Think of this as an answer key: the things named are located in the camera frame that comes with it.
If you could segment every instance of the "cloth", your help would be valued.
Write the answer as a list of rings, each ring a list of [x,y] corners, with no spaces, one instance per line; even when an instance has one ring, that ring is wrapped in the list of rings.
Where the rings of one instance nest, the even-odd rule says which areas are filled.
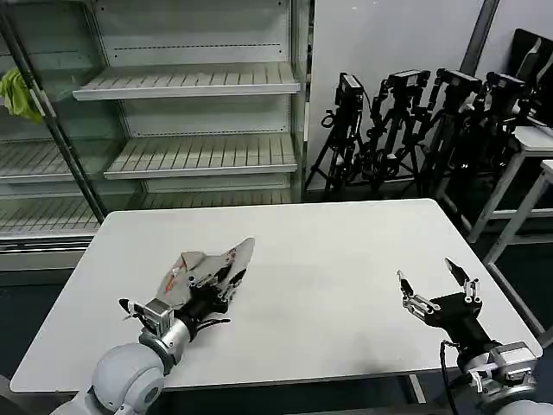
[[[29,89],[16,67],[10,69],[0,80],[0,96],[3,97],[10,115],[24,117],[37,124],[42,121]]]
[[[156,299],[172,309],[179,309],[193,296],[194,289],[211,287],[218,297],[231,302],[238,286],[242,284],[253,254],[255,240],[245,239],[241,244],[222,255],[204,252],[184,252],[165,274],[157,290]],[[124,298],[119,303],[129,313],[126,318],[137,316],[143,310],[142,303]]]

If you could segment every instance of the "green cloth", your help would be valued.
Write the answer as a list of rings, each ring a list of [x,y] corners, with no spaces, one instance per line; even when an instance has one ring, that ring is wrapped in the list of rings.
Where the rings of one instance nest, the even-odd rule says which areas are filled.
[[[29,89],[21,76],[19,69],[10,69],[0,80],[0,96],[10,115],[24,117],[35,123],[42,121],[41,114],[36,110]]]

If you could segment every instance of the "table leg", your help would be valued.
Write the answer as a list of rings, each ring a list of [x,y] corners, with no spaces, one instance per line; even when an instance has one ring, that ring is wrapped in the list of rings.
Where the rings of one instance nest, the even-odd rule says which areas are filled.
[[[498,283],[499,288],[509,299],[512,306],[518,312],[520,317],[530,328],[531,332],[534,335],[541,335],[542,333],[544,333],[545,329],[543,328],[542,324],[539,322],[536,316],[534,316],[534,313],[532,313],[530,307],[526,305],[522,297],[512,287],[512,285],[509,283],[505,275],[503,275],[501,270],[495,264],[486,264],[486,268],[490,275],[492,275],[495,282]]]
[[[413,392],[415,392],[416,402],[419,404],[426,404],[426,397],[424,396],[424,391],[421,387],[421,383],[418,381],[418,377],[415,374],[410,374],[409,381],[413,388]]]
[[[540,335],[537,340],[542,348],[548,348],[551,344],[553,344],[553,327]]]
[[[440,196],[440,200],[448,205],[448,208],[451,209],[451,212],[461,220],[461,225],[463,226],[463,229],[465,229],[465,232],[470,233],[473,230],[473,226],[468,221],[467,217],[461,213],[457,205],[455,205],[454,201],[452,201],[451,198],[445,193]]]
[[[468,235],[468,242],[474,243],[476,240],[480,237],[482,232],[484,231],[484,228],[487,225],[487,222],[490,220],[490,218],[493,215],[493,212],[503,199],[503,196],[505,195],[505,192],[511,186],[512,179],[515,178],[518,171],[520,170],[520,166],[522,166],[523,161],[526,158],[526,153],[524,151],[521,151],[517,155],[515,155],[511,161],[509,162],[509,165],[507,166],[507,169],[505,173],[501,176],[501,178],[498,181],[497,186],[492,192],[492,195],[488,199],[486,205],[482,209],[482,212],[480,213],[480,216],[476,223],[473,226],[473,230]]]
[[[548,186],[547,175],[543,172],[534,185],[528,195],[524,198],[522,204],[518,208],[517,213],[505,227],[503,233],[499,236],[499,239],[493,244],[492,249],[484,258],[484,265],[494,264],[495,261],[501,256],[501,253],[505,250],[507,245],[512,242],[517,231],[520,229],[524,221],[528,218],[531,210],[536,206],[537,201],[542,196],[544,190]]]

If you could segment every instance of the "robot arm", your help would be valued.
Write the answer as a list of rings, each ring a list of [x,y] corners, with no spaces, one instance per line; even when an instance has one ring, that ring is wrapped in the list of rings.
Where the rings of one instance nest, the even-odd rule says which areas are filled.
[[[403,306],[430,327],[446,330],[452,342],[444,341],[443,344],[459,351],[457,364],[463,373],[461,379],[465,386],[478,393],[479,408],[483,412],[500,415],[547,412],[551,415],[553,405],[524,400],[531,399],[537,387],[533,376],[537,357],[523,342],[502,345],[490,339],[478,322],[482,309],[478,279],[470,280],[465,271],[449,259],[446,264],[463,292],[428,300],[415,294],[403,273],[398,271]],[[454,408],[452,395],[448,397]]]
[[[92,387],[79,392],[52,415],[146,413],[162,393],[164,377],[182,360],[186,345],[201,330],[230,322],[208,317],[228,311],[254,243],[254,239],[246,239],[221,256],[184,253],[152,301],[141,305],[120,300],[129,317],[138,318],[144,325],[139,343],[108,351],[96,366]]]

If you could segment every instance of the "shelf rack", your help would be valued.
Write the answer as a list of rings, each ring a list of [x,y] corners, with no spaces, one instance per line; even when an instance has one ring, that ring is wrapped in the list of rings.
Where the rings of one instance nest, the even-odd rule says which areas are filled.
[[[288,62],[110,67],[73,92],[79,101],[292,94],[301,85]]]
[[[91,234],[99,228],[81,196],[3,201],[0,239],[4,237]]]
[[[297,171],[289,133],[132,138],[107,179],[249,175]]]
[[[243,190],[226,192],[148,194],[144,209],[217,208],[251,205],[279,205],[292,202],[290,189]]]
[[[101,174],[108,140],[78,143],[83,166],[91,176]],[[70,182],[73,175],[58,147],[52,141],[14,141],[0,143],[0,184]]]

